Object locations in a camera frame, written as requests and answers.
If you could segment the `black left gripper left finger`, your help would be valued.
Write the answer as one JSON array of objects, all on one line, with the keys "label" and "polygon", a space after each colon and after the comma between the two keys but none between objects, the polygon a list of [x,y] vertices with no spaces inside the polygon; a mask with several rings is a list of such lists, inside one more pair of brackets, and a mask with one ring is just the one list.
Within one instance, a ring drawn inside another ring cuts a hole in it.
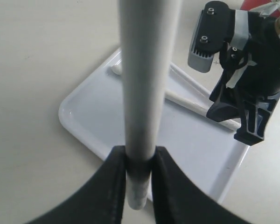
[{"label": "black left gripper left finger", "polygon": [[124,146],[115,146],[98,171],[70,198],[33,224],[120,224],[126,193]]}]

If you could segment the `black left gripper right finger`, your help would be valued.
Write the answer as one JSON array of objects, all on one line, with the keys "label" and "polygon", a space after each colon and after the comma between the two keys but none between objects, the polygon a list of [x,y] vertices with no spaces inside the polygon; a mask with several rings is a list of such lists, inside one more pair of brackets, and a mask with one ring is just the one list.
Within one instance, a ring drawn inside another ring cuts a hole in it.
[{"label": "black left gripper right finger", "polygon": [[179,168],[165,147],[152,161],[152,195],[158,224],[245,224],[204,194]]}]

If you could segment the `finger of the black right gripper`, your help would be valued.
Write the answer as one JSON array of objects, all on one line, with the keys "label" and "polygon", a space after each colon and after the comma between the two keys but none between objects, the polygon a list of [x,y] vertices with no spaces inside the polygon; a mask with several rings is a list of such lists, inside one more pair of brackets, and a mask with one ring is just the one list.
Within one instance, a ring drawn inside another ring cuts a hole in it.
[{"label": "finger of the black right gripper", "polygon": [[226,80],[220,79],[210,94],[213,103],[207,111],[207,118],[219,123],[230,119],[240,119],[241,93],[238,87],[226,87]]}]

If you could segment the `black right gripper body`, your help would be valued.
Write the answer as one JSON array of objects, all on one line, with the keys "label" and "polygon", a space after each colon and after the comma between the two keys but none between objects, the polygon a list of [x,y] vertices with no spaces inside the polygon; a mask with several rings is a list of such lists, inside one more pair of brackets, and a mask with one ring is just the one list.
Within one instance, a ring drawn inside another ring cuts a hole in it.
[{"label": "black right gripper body", "polygon": [[264,140],[266,125],[280,99],[280,16],[246,12],[248,39],[241,49],[226,42],[220,50],[220,79],[241,93],[241,126],[235,139],[247,145]]}]

